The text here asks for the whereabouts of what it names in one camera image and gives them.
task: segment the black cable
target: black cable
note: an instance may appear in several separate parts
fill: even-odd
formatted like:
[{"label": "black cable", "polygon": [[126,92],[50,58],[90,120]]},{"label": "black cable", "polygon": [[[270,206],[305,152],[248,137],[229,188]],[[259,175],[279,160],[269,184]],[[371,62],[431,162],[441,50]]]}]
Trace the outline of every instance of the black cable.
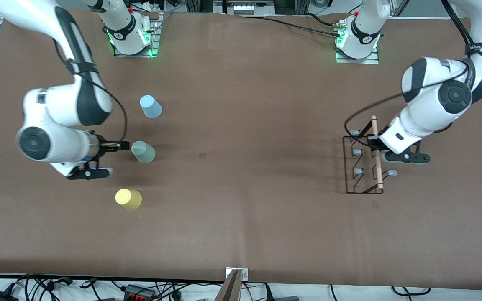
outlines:
[{"label": "black cable", "polygon": [[8,287],[3,291],[2,296],[5,298],[10,297],[12,295],[12,290],[14,289],[14,286],[16,285],[16,283],[28,277],[29,277],[29,274],[25,274],[17,278],[15,282],[12,282],[11,284],[8,285]]},{"label": "black cable", "polygon": [[336,294],[334,293],[334,286],[331,284],[331,293],[332,297],[334,298],[334,301],[338,301],[338,298],[336,298]]},{"label": "black cable", "polygon": [[447,2],[447,0],[441,0],[441,1],[442,1],[442,5],[444,6],[447,14],[449,15],[449,17],[453,21],[453,24],[455,24],[455,26],[457,27],[457,29],[461,33],[461,36],[464,40],[464,43],[465,44],[473,43],[472,38],[470,36],[470,33],[466,30],[463,23],[461,22],[461,19],[459,19],[459,17],[455,13],[455,11],[453,10],[453,8],[449,4],[449,2]]},{"label": "black cable", "polygon": [[267,297],[266,297],[265,301],[275,301],[274,297],[273,297],[273,292],[271,292],[271,287],[269,286],[269,284],[264,283],[264,286],[265,286],[265,290],[267,292]]},{"label": "black cable", "polygon": [[37,287],[36,287],[36,289],[33,291],[33,296],[32,296],[32,298],[31,298],[31,300],[33,300],[33,301],[34,301],[34,299],[35,299],[36,292],[38,291],[38,289],[40,289],[40,285],[38,285],[38,283],[35,284],[35,285],[36,285]]},{"label": "black cable", "polygon": [[[55,46],[55,51],[57,53],[57,57],[59,57],[59,60],[61,61],[61,63],[66,65],[67,61],[65,61],[65,59],[63,59],[63,57],[61,55],[61,52],[59,51],[57,41],[55,39],[53,40],[53,43],[54,43],[54,46]],[[122,137],[118,140],[118,142],[122,142],[126,138],[126,134],[128,133],[128,114],[126,113],[126,108],[124,108],[124,105],[122,105],[122,103],[115,97],[115,95],[113,95],[111,92],[107,91],[107,89],[105,89],[104,87],[102,87],[99,84],[96,84],[95,82],[93,82],[92,80],[86,78],[81,73],[76,73],[76,75],[83,78],[83,80],[85,80],[89,84],[92,84],[93,86],[96,86],[100,90],[102,90],[103,92],[107,93],[118,104],[118,106],[122,110],[122,114],[124,115],[124,131],[122,132]]]},{"label": "black cable", "polygon": [[464,40],[464,43],[466,45],[474,44],[474,40],[470,36],[470,33],[468,32],[466,27],[463,25],[463,23],[461,22],[461,19],[459,18],[459,16],[457,16],[457,13],[455,13],[455,11],[453,10],[453,8],[449,4],[449,2],[447,0],[441,0],[441,1],[442,1],[442,5],[446,9],[447,14],[451,18],[451,21],[453,21],[453,24],[455,24],[455,26],[457,27],[457,29],[461,33],[461,36]]},{"label": "black cable", "polygon": [[31,297],[31,300],[34,300],[35,299],[35,294],[34,292],[37,292],[38,291],[38,288],[40,288],[40,286],[38,285],[38,283],[35,283],[35,285],[33,286],[33,288],[27,292],[27,291],[24,291],[23,293],[27,294],[28,296],[31,295],[31,293],[33,293],[32,297]]},{"label": "black cable", "polygon": [[98,292],[96,291],[96,288],[94,287],[94,284],[92,284],[92,291],[94,292],[94,295],[96,295],[96,298],[98,298],[98,301],[102,301],[100,296],[98,295]]},{"label": "black cable", "polygon": [[321,20],[317,15],[315,15],[313,13],[307,12],[306,15],[309,15],[309,16],[313,17],[314,19],[317,20],[317,22],[319,22],[321,24],[333,27],[332,23],[328,23],[328,22],[325,22],[325,21]]},{"label": "black cable", "polygon": [[90,280],[87,280],[87,281],[83,282],[79,287],[82,288],[82,289],[88,289],[88,288],[92,287],[92,291],[94,292],[94,295],[96,296],[96,299],[98,299],[98,301],[102,301],[102,299],[98,295],[98,292],[96,291],[96,288],[94,287],[94,284],[96,284],[96,281],[98,281],[98,279],[92,278]]},{"label": "black cable", "polygon": [[218,283],[193,283],[196,284],[197,286],[220,286],[222,287],[222,284]]},{"label": "black cable", "polygon": [[405,286],[402,286],[401,288],[405,291],[405,293],[399,293],[395,289],[395,286],[392,286],[392,291],[396,295],[400,295],[401,297],[408,297],[409,301],[412,300],[412,296],[424,296],[424,295],[427,295],[428,293],[431,292],[431,288],[427,288],[424,292],[421,292],[421,293],[410,293],[409,290]]},{"label": "black cable", "polygon": [[360,6],[362,6],[362,4],[358,4],[357,6],[355,6],[352,10],[349,11],[349,13],[352,13],[353,10],[355,10],[356,8],[359,8]]},{"label": "black cable", "polygon": [[398,293],[396,290],[395,290],[395,286],[392,286],[392,291],[394,291],[394,293],[402,296],[402,297],[407,297],[409,299],[409,301],[412,301],[412,296],[410,295],[410,292],[407,290],[406,287],[402,286],[403,290],[405,291],[405,293]]},{"label": "black cable", "polygon": [[187,286],[190,286],[190,285],[191,285],[191,283],[184,284],[183,286],[181,286],[181,287],[179,287],[179,288],[177,288],[177,289],[172,290],[172,292],[167,293],[167,294],[164,295],[164,296],[163,296],[163,293],[164,293],[165,291],[163,291],[163,292],[161,293],[161,295],[157,296],[157,298],[156,298],[155,300],[156,300],[156,301],[161,301],[161,300],[164,299],[165,297],[168,297],[168,296],[172,295],[173,293],[175,293],[175,292],[177,292],[177,291],[180,291],[180,290],[182,290],[182,289],[184,289],[184,288],[186,288]]},{"label": "black cable", "polygon": [[304,29],[304,30],[306,30],[306,31],[317,32],[317,33],[320,33],[320,34],[326,34],[326,35],[329,35],[329,36],[333,36],[333,37],[335,37],[335,38],[338,38],[338,37],[340,36],[340,35],[337,34],[337,33],[324,32],[324,31],[320,31],[320,30],[317,30],[317,29],[313,29],[313,28],[309,28],[309,27],[304,27],[304,26],[301,26],[301,25],[293,24],[293,23],[287,23],[287,22],[284,22],[284,21],[276,20],[276,19],[267,19],[267,18],[255,18],[255,19],[269,20],[269,21],[273,21],[273,22],[278,22],[278,23],[285,24],[285,25],[288,25],[288,26],[292,26],[292,27],[297,27],[297,28],[300,28],[300,29]]},{"label": "black cable", "polygon": [[166,17],[165,19],[163,19],[163,21],[161,22],[161,24],[160,24],[156,29],[150,29],[150,30],[148,30],[148,31],[146,31],[146,32],[147,32],[147,33],[153,33],[153,32],[158,31],[159,29],[161,29],[161,27],[163,27],[163,24],[165,24],[165,23],[168,21],[168,19],[169,19],[170,17],[172,17],[172,14],[173,14],[175,11],[177,11],[178,9],[180,9],[180,8],[182,8],[182,6],[180,6],[179,8],[174,8],[174,7],[172,7],[172,10],[170,11],[169,15],[167,15],[167,17]]},{"label": "black cable", "polygon": [[[448,79],[445,79],[445,80],[441,80],[439,82],[434,82],[432,84],[427,84],[426,86],[421,86],[421,87],[418,87],[418,88],[415,88],[415,89],[412,89],[410,90],[411,91],[416,91],[416,90],[419,90],[419,89],[423,89],[423,88],[427,88],[427,87],[431,87],[431,86],[435,86],[436,84],[442,84],[443,82],[447,82],[448,80],[452,80],[452,79],[455,79],[463,74],[465,74],[466,72],[468,71],[468,66],[465,67],[464,71],[462,71],[460,74],[452,77],[452,78],[448,78]],[[349,135],[350,137],[352,137],[352,139],[355,139],[356,142],[364,145],[364,146],[367,146],[369,148],[372,148],[372,149],[378,149],[378,150],[384,150],[383,147],[375,147],[373,145],[369,145],[367,143],[364,143],[363,141],[361,141],[360,139],[358,139],[358,137],[354,136],[353,134],[351,134],[351,132],[349,131],[349,128],[347,127],[348,123],[353,119],[355,118],[356,116],[362,114],[363,112],[365,111],[368,111],[370,109],[373,109],[379,105],[382,105],[383,103],[385,102],[388,102],[390,100],[393,100],[393,99],[396,99],[398,97],[401,97],[403,96],[404,92],[401,92],[401,93],[398,93],[398,94],[395,94],[395,95],[392,95],[390,97],[386,97],[385,99],[381,99],[379,101],[376,101],[374,103],[371,103],[367,106],[365,106],[364,108],[361,108],[360,110],[354,112],[352,115],[348,116],[347,119],[345,120],[345,122],[343,123],[343,128],[345,128],[345,131],[347,132],[347,135]]]},{"label": "black cable", "polygon": [[40,294],[40,299],[42,299],[42,295],[47,291],[47,292],[49,293],[49,295],[51,296],[51,299],[52,299],[52,300],[61,301],[61,300],[59,299],[59,297],[57,297],[57,296],[48,288],[48,286],[46,286],[46,285],[44,284],[44,282],[42,282],[42,280],[38,279],[37,277],[35,277],[35,276],[33,276],[33,275],[27,274],[27,281],[28,281],[29,278],[35,280],[35,281],[38,283],[38,285],[44,289],[44,291],[42,292],[42,294]]},{"label": "black cable", "polygon": [[111,280],[111,283],[116,286],[119,290],[123,290],[124,286],[119,286],[118,284],[116,284],[113,280]]}]

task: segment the connector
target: connector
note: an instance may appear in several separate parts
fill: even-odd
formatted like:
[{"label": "connector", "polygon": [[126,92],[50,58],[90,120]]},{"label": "connector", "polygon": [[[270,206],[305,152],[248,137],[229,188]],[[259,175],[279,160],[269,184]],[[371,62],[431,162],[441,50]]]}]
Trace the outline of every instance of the connector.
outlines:
[{"label": "connector", "polygon": [[152,301],[154,297],[155,291],[132,284],[126,286],[124,291],[124,300],[128,301]]},{"label": "connector", "polygon": [[172,293],[172,299],[174,301],[182,301],[182,293],[179,290],[175,291]]},{"label": "connector", "polygon": [[0,301],[18,301],[18,299],[0,291]]},{"label": "connector", "polygon": [[332,27],[334,27],[334,28],[341,28],[341,29],[347,29],[347,24],[345,24],[345,23],[340,23],[340,22],[334,22],[334,23],[332,23]]}]

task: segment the cable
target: cable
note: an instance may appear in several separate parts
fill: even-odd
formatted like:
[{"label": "cable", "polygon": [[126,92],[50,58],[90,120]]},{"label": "cable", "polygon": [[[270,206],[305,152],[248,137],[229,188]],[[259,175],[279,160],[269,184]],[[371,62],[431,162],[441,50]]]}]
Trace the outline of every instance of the cable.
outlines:
[{"label": "cable", "polygon": [[276,20],[276,19],[267,19],[267,18],[255,18],[255,19],[269,20],[269,21],[273,21],[273,22],[278,22],[278,23],[285,24],[285,25],[288,25],[288,26],[293,26],[293,27],[297,27],[297,28],[300,28],[300,29],[304,29],[304,30],[306,30],[306,31],[317,32],[317,33],[320,33],[320,34],[326,34],[326,35],[329,35],[329,36],[333,36],[333,37],[335,37],[335,38],[338,38],[338,37],[340,36],[340,35],[337,34],[337,33],[319,31],[319,30],[317,30],[317,29],[308,28],[308,27],[304,27],[304,26],[301,26],[301,25],[297,25],[297,24],[287,23],[287,22],[284,22],[284,21]]},{"label": "cable", "polygon": [[334,293],[334,286],[331,284],[331,293],[332,297],[334,298],[334,301],[338,301],[338,298],[336,298],[336,294]]},{"label": "cable", "polygon": [[36,292],[38,291],[38,289],[40,288],[40,285],[35,284],[37,287],[36,289],[33,291],[33,297],[31,298],[31,300],[34,300],[35,299],[35,296],[36,296]]},{"label": "cable", "polygon": [[402,288],[405,290],[406,293],[402,294],[402,293],[398,293],[396,290],[395,290],[395,286],[392,286],[392,291],[394,291],[394,293],[400,295],[400,296],[403,296],[403,297],[408,297],[409,301],[412,301],[412,296],[410,295],[409,291],[407,290],[406,287],[402,286]]},{"label": "cable", "polygon": [[246,285],[245,282],[243,282],[243,285],[245,286],[247,293],[249,293],[250,301],[254,301],[254,298],[252,297],[252,294],[250,293],[249,287]]},{"label": "cable", "polygon": [[448,13],[449,17],[453,21],[453,24],[455,24],[455,26],[457,27],[457,29],[461,33],[461,36],[464,40],[464,43],[467,46],[470,45],[470,44],[474,44],[474,40],[472,40],[472,37],[470,36],[470,33],[468,32],[466,27],[462,24],[461,19],[459,19],[459,16],[457,16],[457,14],[453,10],[453,8],[449,4],[449,2],[447,0],[442,0],[442,4],[443,4],[444,8],[446,9],[446,12]]},{"label": "cable", "polygon": [[31,299],[29,298],[29,294],[27,294],[27,291],[28,291],[27,285],[29,284],[29,279],[33,279],[34,281],[36,281],[36,282],[38,283],[38,285],[39,285],[41,288],[44,289],[44,291],[42,291],[42,293],[40,294],[40,300],[42,300],[42,297],[44,296],[44,293],[45,293],[45,292],[48,292],[49,295],[51,296],[51,300],[52,300],[52,301],[53,301],[53,300],[61,301],[61,300],[59,299],[59,297],[57,297],[57,296],[52,292],[52,288],[50,289],[50,288],[48,288],[48,286],[46,286],[46,284],[44,284],[44,281],[43,281],[43,280],[40,280],[40,279],[38,279],[37,277],[35,277],[35,276],[33,276],[33,275],[29,275],[29,274],[25,274],[25,278],[26,278],[26,280],[25,280],[25,292],[26,292],[26,293],[25,293],[25,299],[26,299],[27,301],[31,301]]},{"label": "cable", "polygon": [[113,280],[111,280],[111,283],[116,286],[119,290],[123,290],[124,286],[119,286],[118,284],[116,284]]},{"label": "cable", "polygon": [[427,295],[428,293],[431,292],[431,288],[427,288],[427,290],[425,290],[424,292],[422,293],[410,293],[409,290],[405,287],[405,286],[402,286],[401,287],[405,293],[399,293],[396,289],[395,289],[395,286],[392,286],[392,291],[396,294],[396,295],[400,295],[401,297],[408,297],[409,301],[412,301],[412,296],[424,296],[424,295]]},{"label": "cable", "polygon": [[310,16],[314,17],[314,19],[316,19],[317,22],[319,22],[321,24],[333,27],[332,23],[328,23],[328,22],[325,22],[325,21],[321,20],[317,15],[314,15],[313,13],[307,12],[306,15],[310,15]]},{"label": "cable", "polygon": [[175,293],[175,292],[177,292],[177,291],[180,291],[180,290],[186,288],[187,286],[190,286],[191,283],[184,284],[184,286],[181,286],[180,288],[177,288],[177,289],[174,288],[174,289],[172,290],[172,292],[167,293],[166,295],[163,295],[164,292],[170,290],[170,289],[173,288],[175,285],[176,285],[176,284],[173,283],[172,286],[170,286],[170,288],[168,288],[167,290],[162,291],[161,294],[160,294],[159,296],[157,296],[155,300],[156,300],[156,301],[161,301],[161,300],[164,299],[165,297],[168,297],[168,296],[172,295],[173,293]]},{"label": "cable", "polygon": [[82,289],[88,289],[88,288],[92,287],[92,291],[94,292],[94,295],[96,296],[98,301],[102,301],[102,299],[98,295],[98,292],[96,291],[96,288],[94,287],[94,284],[96,283],[96,281],[98,281],[97,278],[92,278],[90,280],[87,280],[87,281],[83,282],[79,287],[82,288]]},{"label": "cable", "polygon": [[[57,57],[59,57],[59,60],[61,61],[61,63],[66,65],[67,61],[65,61],[65,59],[63,59],[63,57],[61,55],[61,52],[59,51],[57,41],[55,39],[53,40],[53,43],[54,43],[54,46],[55,46],[55,51],[57,52]],[[122,110],[122,114],[124,115],[124,131],[122,132],[122,137],[118,140],[118,142],[122,142],[126,138],[126,134],[128,133],[128,114],[126,113],[126,108],[124,108],[124,105],[122,105],[122,103],[115,97],[115,95],[113,95],[111,92],[107,91],[107,89],[105,89],[104,87],[102,87],[99,84],[96,84],[95,82],[93,82],[92,80],[86,78],[81,73],[76,73],[76,75],[83,78],[83,80],[85,80],[89,84],[92,84],[93,86],[96,86],[100,90],[102,90],[103,92],[107,93],[118,104],[118,106]]]},{"label": "cable", "polygon": [[[442,84],[443,82],[447,82],[448,80],[455,79],[455,78],[457,78],[457,77],[465,74],[467,71],[468,71],[468,66],[466,65],[464,71],[462,71],[460,74],[458,74],[458,75],[456,75],[456,76],[453,76],[452,78],[448,78],[448,79],[445,79],[445,80],[441,80],[441,81],[439,81],[439,82],[434,82],[434,83],[428,84],[428,85],[426,85],[426,86],[421,86],[421,87],[418,87],[418,88],[414,88],[414,89],[410,90],[410,92],[411,92],[411,91],[416,91],[416,90],[419,90],[419,89],[423,89],[423,88],[427,88],[427,87],[431,87],[431,86],[435,86],[436,84]],[[364,145],[364,146],[367,146],[367,147],[369,147],[369,148],[371,148],[371,149],[384,150],[385,148],[383,148],[383,147],[375,147],[374,145],[369,145],[369,144],[367,144],[367,143],[364,143],[364,142],[361,141],[360,139],[358,139],[356,136],[354,136],[353,134],[351,134],[351,132],[350,132],[349,129],[347,128],[347,124],[348,124],[353,118],[355,118],[356,116],[362,114],[363,112],[368,111],[368,110],[370,110],[370,109],[373,109],[373,108],[375,108],[375,107],[377,107],[377,106],[379,106],[379,105],[382,105],[383,103],[388,102],[388,101],[390,101],[390,100],[393,100],[393,99],[396,99],[396,98],[398,98],[398,97],[401,97],[401,96],[403,96],[403,94],[404,94],[404,92],[401,92],[401,93],[392,95],[392,96],[390,96],[390,97],[386,97],[385,99],[381,99],[381,100],[379,100],[379,101],[376,101],[376,102],[374,102],[374,103],[371,103],[371,104],[365,106],[364,108],[361,108],[360,110],[354,112],[354,113],[353,113],[352,115],[350,115],[350,116],[345,120],[345,122],[343,123],[343,128],[345,128],[345,131],[347,132],[347,135],[349,135],[350,137],[352,137],[352,139],[355,139],[356,142],[358,142],[358,143],[360,143],[360,144],[362,144],[362,145]]]},{"label": "cable", "polygon": [[165,24],[167,22],[167,20],[172,16],[172,14],[179,10],[180,8],[182,8],[182,5],[179,6],[179,8],[172,8],[172,11],[169,13],[169,15],[167,15],[167,17],[163,20],[163,22],[161,22],[161,25],[159,25],[159,27],[157,27],[155,30],[151,31],[152,32],[156,32],[158,31],[159,29],[161,29],[161,27],[163,27],[163,24]]},{"label": "cable", "polygon": [[264,286],[267,292],[267,298],[265,299],[265,301],[274,301],[273,293],[271,292],[271,287],[269,286],[269,284],[266,284],[266,283],[264,283]]},{"label": "cable", "polygon": [[461,19],[459,19],[459,17],[455,13],[455,11],[453,10],[453,8],[449,4],[449,2],[447,2],[447,0],[441,0],[441,1],[442,1],[442,5],[444,6],[447,14],[451,18],[451,21],[453,21],[453,24],[455,24],[455,26],[457,27],[457,29],[461,33],[461,36],[464,40],[464,43],[465,44],[473,43],[472,38],[470,36],[470,33],[466,30],[463,23],[461,22]]},{"label": "cable", "polygon": [[355,6],[352,10],[349,11],[349,13],[352,13],[353,10],[355,10],[356,8],[359,8],[360,6],[362,6],[362,4],[358,4],[357,6]]}]

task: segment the light blue cup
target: light blue cup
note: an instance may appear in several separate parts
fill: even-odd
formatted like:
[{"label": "light blue cup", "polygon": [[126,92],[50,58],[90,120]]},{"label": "light blue cup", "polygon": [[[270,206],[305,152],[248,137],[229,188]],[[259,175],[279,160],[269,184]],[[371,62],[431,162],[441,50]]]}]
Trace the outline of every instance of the light blue cup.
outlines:
[{"label": "light blue cup", "polygon": [[158,118],[163,111],[161,105],[151,95],[141,97],[140,105],[147,118]]}]

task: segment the yellow cup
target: yellow cup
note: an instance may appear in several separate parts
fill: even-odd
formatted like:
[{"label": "yellow cup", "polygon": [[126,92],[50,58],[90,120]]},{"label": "yellow cup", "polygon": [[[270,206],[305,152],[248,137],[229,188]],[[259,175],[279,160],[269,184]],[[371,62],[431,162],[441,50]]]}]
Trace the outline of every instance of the yellow cup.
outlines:
[{"label": "yellow cup", "polygon": [[115,200],[122,207],[134,210],[140,206],[142,195],[137,190],[123,188],[116,193]]}]

